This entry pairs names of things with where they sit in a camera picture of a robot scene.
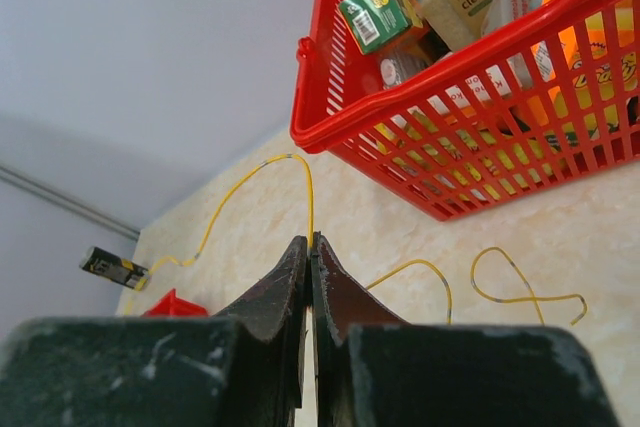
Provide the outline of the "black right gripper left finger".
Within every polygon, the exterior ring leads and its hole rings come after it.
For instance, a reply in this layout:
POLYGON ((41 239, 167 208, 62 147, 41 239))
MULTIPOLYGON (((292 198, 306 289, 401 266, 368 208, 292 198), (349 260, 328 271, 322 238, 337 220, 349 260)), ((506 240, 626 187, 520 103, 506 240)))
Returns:
POLYGON ((1 346, 5 426, 290 426, 307 241, 212 316, 39 318, 1 346))

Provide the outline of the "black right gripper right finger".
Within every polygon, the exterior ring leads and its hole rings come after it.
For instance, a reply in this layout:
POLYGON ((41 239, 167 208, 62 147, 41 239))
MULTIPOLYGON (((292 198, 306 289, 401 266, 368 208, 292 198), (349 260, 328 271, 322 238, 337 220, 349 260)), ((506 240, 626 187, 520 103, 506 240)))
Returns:
POLYGON ((417 325, 342 267, 316 234, 310 257, 321 426, 614 426, 587 350, 528 325, 417 325))

